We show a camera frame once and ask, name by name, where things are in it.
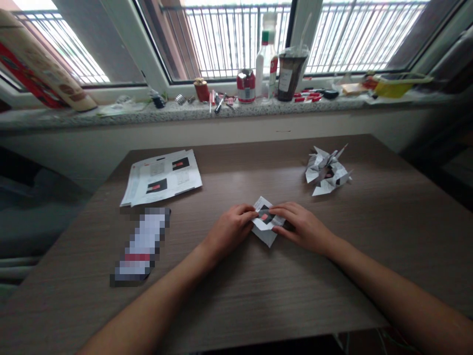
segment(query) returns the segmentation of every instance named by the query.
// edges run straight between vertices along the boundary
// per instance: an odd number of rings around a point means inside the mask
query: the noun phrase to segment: hand
[[[235,205],[215,222],[201,246],[218,262],[230,254],[250,233],[252,219],[258,217],[248,204]]]
[[[273,206],[270,208],[270,213],[285,218],[296,229],[291,232],[283,227],[274,227],[273,232],[307,250],[328,256],[334,243],[338,240],[338,237],[316,216],[295,202]]]

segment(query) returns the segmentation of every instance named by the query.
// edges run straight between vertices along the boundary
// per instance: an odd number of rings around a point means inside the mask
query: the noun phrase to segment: white wall
[[[0,145],[93,192],[132,149],[371,133],[393,151],[400,152],[431,126],[448,119],[438,119],[443,117],[438,113],[438,109],[425,108],[370,109],[107,126],[3,136]]]

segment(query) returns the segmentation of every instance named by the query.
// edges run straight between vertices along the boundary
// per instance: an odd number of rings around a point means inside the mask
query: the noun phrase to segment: cup
[[[279,54],[280,69],[277,88],[277,99],[279,101],[292,100],[308,56],[309,48],[306,45],[303,45],[302,48],[285,48]]]

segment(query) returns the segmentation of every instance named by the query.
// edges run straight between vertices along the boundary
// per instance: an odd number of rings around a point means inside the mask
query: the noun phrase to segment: granite window sill
[[[77,113],[72,109],[30,109],[30,110],[11,110],[0,115],[1,131],[23,131],[23,130],[45,130],[75,127],[91,126],[113,126],[139,123],[159,123],[170,121],[190,121],[205,120],[215,118],[235,118],[249,116],[265,115],[285,115],[308,112],[332,112],[341,110],[357,110],[374,107],[423,107],[438,104],[452,103],[454,97],[447,95],[423,95],[417,96],[414,100],[406,102],[405,100],[390,101],[381,103],[376,102],[370,105],[366,98],[347,98],[339,97],[336,100],[322,99],[316,103],[283,103],[276,99],[269,102],[257,100],[253,104],[244,105],[236,103],[235,111],[223,106],[222,110],[216,115],[212,109],[209,113],[209,106],[195,101],[193,104],[185,103],[179,106],[175,102],[167,103],[163,109],[156,109],[150,103],[143,111],[135,113],[124,113],[116,116],[103,117],[98,116],[99,109],[89,112]]]

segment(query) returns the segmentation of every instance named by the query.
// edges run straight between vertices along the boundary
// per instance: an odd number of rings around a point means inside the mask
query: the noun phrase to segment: glass pane
[[[460,0],[324,0],[305,74],[408,70]]]
[[[3,0],[82,86],[144,83],[100,0]]]
[[[27,89],[23,86],[21,82],[15,78],[14,75],[11,74],[11,72],[8,70],[6,66],[3,65],[3,63],[0,62],[0,74],[7,79],[11,85],[17,89],[18,91],[27,91]]]
[[[291,1],[137,0],[172,81],[233,78],[255,68],[263,14],[277,13],[275,47],[285,47]]]

